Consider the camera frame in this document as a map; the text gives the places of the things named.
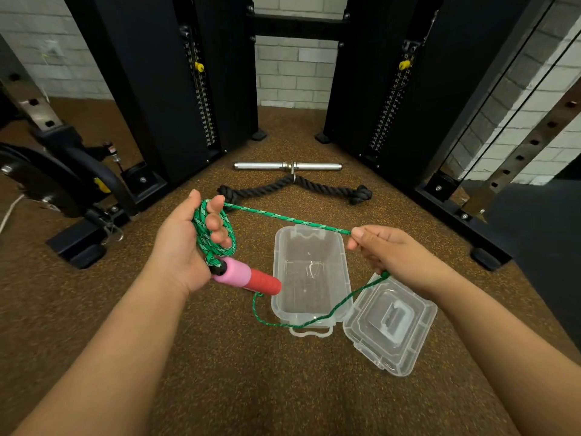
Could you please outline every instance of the plastic container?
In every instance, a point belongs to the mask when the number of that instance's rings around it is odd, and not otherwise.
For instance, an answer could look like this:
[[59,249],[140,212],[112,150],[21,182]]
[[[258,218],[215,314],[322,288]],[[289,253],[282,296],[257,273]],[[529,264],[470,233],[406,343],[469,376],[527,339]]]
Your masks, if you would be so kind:
[[434,303],[390,277],[359,295],[343,331],[377,367],[408,376],[437,312]]
[[[279,229],[272,269],[272,275],[282,283],[280,293],[271,299],[272,311],[281,322],[302,324],[327,315],[351,293],[345,247],[339,233],[304,225]],[[352,307],[350,299],[331,318],[309,325],[308,329],[315,330],[296,332],[289,328],[290,333],[297,337],[328,337]]]

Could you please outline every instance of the hand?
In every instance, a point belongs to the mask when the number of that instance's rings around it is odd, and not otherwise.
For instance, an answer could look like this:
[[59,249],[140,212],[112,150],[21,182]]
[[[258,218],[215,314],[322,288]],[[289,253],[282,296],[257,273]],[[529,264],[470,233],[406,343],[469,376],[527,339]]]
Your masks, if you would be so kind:
[[[157,232],[153,251],[144,272],[161,282],[171,283],[186,295],[197,291],[210,279],[210,269],[196,246],[196,228],[192,223],[193,212],[200,206],[200,192],[192,190]],[[212,231],[210,239],[224,248],[232,246],[222,219],[218,215],[224,206],[224,196],[215,196],[206,206],[206,227]]]
[[374,272],[391,275],[419,296],[434,300],[451,279],[461,278],[410,235],[397,228],[365,225],[351,230],[347,249],[361,247]]

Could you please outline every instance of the wall outlet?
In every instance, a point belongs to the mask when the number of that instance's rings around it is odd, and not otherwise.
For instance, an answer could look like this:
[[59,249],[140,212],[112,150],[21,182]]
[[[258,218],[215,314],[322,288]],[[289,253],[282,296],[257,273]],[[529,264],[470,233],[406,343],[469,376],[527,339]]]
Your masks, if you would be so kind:
[[64,58],[63,50],[61,45],[55,39],[41,39],[38,42],[38,50],[47,56],[53,58]]

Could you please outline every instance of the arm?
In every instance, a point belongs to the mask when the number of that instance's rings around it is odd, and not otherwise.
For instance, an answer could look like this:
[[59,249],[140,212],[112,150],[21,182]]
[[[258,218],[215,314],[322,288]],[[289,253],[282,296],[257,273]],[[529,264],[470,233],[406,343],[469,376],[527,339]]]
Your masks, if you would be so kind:
[[521,433],[581,433],[581,367],[403,231],[353,228],[347,248],[358,246],[446,313]]
[[[153,252],[134,284],[71,368],[15,435],[144,434],[157,384],[188,295],[210,271],[196,249],[191,219],[200,205],[192,191],[163,223]],[[212,240],[229,247],[223,197],[208,204]]]

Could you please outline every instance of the container handle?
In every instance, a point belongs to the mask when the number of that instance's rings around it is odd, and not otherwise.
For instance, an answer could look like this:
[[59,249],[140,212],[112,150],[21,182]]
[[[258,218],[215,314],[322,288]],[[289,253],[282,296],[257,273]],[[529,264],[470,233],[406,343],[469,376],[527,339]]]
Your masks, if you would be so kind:
[[290,327],[289,331],[295,337],[300,337],[300,338],[307,337],[308,335],[314,335],[315,337],[325,338],[333,333],[333,326],[329,326],[329,330],[327,332],[325,332],[324,334],[320,334],[319,332],[315,332],[312,330],[309,330],[306,332],[295,332],[293,327]]

